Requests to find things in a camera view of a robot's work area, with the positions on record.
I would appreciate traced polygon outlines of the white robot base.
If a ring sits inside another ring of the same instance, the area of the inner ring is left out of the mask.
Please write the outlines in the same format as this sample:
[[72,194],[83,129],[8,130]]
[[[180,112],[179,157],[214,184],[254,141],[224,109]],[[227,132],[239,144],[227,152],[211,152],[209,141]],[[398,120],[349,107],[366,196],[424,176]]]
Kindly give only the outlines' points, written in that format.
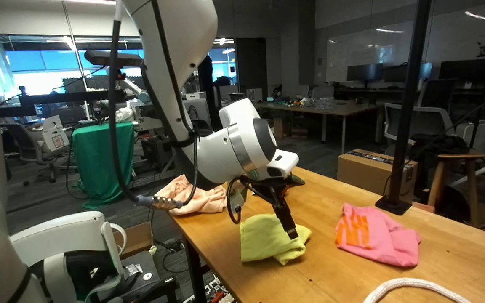
[[0,303],[123,303],[123,243],[98,211],[10,235],[0,136]]

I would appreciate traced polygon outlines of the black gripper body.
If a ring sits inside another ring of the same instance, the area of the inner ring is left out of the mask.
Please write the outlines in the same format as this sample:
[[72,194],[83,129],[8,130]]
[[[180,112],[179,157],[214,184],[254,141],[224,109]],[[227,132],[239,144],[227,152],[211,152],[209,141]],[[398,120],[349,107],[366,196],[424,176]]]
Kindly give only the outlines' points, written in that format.
[[251,184],[251,191],[273,208],[290,240],[296,240],[298,233],[286,203],[286,191],[296,186],[303,186],[303,181],[295,174],[290,174],[286,179],[266,179]]

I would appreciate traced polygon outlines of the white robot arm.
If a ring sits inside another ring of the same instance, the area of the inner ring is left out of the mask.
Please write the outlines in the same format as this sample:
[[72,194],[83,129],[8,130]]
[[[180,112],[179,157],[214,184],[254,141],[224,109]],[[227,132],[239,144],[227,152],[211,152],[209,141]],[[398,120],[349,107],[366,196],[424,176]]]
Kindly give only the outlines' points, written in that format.
[[280,151],[266,120],[254,105],[238,100],[219,110],[221,129],[200,137],[182,90],[206,61],[217,33],[212,0],[116,0],[113,45],[118,45],[121,16],[128,14],[140,33],[145,60],[143,97],[160,109],[170,141],[202,189],[243,183],[270,203],[290,240],[296,225],[281,198],[298,156]]

